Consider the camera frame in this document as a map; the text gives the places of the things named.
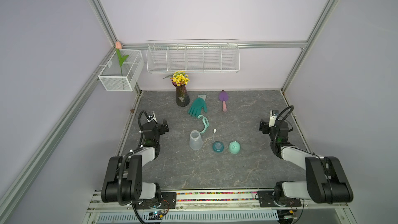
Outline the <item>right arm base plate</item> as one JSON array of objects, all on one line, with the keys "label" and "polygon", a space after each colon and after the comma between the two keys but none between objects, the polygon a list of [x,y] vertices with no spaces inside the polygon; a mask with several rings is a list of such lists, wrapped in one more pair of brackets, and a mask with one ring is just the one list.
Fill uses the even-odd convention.
[{"label": "right arm base plate", "polygon": [[297,198],[278,196],[273,190],[260,190],[256,193],[255,199],[260,207],[301,207],[302,203]]}]

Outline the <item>white mesh wall basket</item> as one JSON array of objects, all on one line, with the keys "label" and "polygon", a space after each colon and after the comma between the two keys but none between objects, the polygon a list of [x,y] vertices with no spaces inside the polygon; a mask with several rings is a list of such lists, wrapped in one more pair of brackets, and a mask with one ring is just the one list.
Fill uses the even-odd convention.
[{"label": "white mesh wall basket", "polygon": [[144,65],[140,50],[116,49],[98,78],[107,91],[132,92]]}]

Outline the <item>yellow flower bouquet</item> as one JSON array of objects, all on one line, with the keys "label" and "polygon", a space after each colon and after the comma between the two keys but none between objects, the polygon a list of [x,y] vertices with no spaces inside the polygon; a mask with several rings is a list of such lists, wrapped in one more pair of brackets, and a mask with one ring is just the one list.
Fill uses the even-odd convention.
[{"label": "yellow flower bouquet", "polygon": [[186,86],[190,82],[190,78],[185,72],[175,72],[163,79],[169,79],[174,86]]}]

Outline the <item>pink artificial tulip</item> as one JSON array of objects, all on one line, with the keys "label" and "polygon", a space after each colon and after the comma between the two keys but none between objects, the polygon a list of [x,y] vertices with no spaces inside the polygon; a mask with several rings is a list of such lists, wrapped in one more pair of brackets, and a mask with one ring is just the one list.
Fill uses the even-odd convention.
[{"label": "pink artificial tulip", "polygon": [[120,41],[116,41],[115,42],[115,49],[116,49],[116,53],[118,56],[118,60],[119,60],[119,67],[120,67],[120,72],[121,72],[121,76],[123,76],[123,63],[125,62],[125,60],[129,57],[129,55],[122,55],[121,54],[121,49],[122,49],[122,44]]}]

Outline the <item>mint green bottle cap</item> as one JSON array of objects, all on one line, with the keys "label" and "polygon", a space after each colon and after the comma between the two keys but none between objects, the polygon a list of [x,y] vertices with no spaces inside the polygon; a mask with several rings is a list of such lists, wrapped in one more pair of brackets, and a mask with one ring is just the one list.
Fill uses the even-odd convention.
[{"label": "mint green bottle cap", "polygon": [[236,155],[240,152],[240,143],[238,141],[233,141],[229,144],[229,152]]}]

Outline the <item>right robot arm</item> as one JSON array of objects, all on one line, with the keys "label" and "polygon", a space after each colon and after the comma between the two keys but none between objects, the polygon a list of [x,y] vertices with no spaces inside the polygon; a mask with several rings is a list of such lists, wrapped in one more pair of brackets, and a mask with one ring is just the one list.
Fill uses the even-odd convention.
[{"label": "right robot arm", "polygon": [[274,202],[285,199],[311,200],[315,203],[349,203],[354,194],[341,162],[305,151],[288,142],[290,129],[285,121],[260,121],[259,131],[270,137],[270,147],[278,158],[305,170],[304,181],[279,181],[271,196]]}]

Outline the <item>dark purple glass vase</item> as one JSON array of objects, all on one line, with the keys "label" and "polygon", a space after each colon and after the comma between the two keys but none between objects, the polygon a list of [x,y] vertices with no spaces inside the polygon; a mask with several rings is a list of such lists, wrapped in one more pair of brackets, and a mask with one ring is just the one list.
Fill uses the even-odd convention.
[{"label": "dark purple glass vase", "polygon": [[180,107],[186,107],[189,105],[190,97],[185,85],[176,86],[176,103]]}]

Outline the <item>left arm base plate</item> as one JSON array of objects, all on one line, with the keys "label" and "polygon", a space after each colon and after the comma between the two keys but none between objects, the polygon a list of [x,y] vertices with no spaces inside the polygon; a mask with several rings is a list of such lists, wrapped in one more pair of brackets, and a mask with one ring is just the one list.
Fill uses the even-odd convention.
[{"label": "left arm base plate", "polygon": [[143,200],[135,203],[136,209],[175,209],[177,203],[177,193],[174,191],[161,192],[160,198]]}]

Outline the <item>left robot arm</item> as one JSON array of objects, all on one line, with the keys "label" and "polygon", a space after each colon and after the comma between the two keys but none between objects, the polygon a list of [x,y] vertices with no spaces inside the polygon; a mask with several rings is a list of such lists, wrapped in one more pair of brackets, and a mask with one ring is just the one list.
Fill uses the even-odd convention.
[{"label": "left robot arm", "polygon": [[135,150],[124,156],[111,157],[102,190],[101,200],[105,203],[117,202],[119,205],[152,200],[162,201],[158,183],[143,181],[142,167],[155,160],[160,153],[160,136],[169,131],[166,120],[162,123],[151,121],[142,125],[140,141]]}]

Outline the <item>teal bottle collar with nipple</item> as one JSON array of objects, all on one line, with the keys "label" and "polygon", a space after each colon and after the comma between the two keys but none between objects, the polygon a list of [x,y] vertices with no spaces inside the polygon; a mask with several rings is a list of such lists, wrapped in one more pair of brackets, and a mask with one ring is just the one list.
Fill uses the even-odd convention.
[{"label": "teal bottle collar with nipple", "polygon": [[215,141],[212,145],[212,150],[216,153],[221,153],[224,150],[224,144],[220,141]]}]

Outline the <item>colourful bead strip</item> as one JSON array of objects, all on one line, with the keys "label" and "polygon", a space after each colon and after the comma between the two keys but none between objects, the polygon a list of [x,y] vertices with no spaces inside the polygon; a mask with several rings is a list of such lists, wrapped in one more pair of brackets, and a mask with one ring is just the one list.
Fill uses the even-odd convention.
[{"label": "colourful bead strip", "polygon": [[257,190],[233,191],[186,191],[177,192],[177,202],[226,202],[226,201],[254,201]]}]

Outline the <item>green rubber glove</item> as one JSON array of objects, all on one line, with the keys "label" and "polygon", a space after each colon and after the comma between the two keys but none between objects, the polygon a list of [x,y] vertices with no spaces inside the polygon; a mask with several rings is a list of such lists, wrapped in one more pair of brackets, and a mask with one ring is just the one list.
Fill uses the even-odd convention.
[{"label": "green rubber glove", "polygon": [[201,115],[201,112],[204,111],[204,113],[207,113],[207,105],[206,105],[206,94],[201,94],[197,97],[197,99],[194,100],[192,103],[188,114],[192,117],[199,117]]}]

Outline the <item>clear plastic baby bottle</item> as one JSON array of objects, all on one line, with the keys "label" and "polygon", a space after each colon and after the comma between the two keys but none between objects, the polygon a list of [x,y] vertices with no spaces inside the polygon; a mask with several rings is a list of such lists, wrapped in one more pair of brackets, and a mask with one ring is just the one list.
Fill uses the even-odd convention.
[{"label": "clear plastic baby bottle", "polygon": [[203,147],[203,140],[201,133],[197,130],[193,130],[190,133],[190,148],[193,150],[200,150]]}]

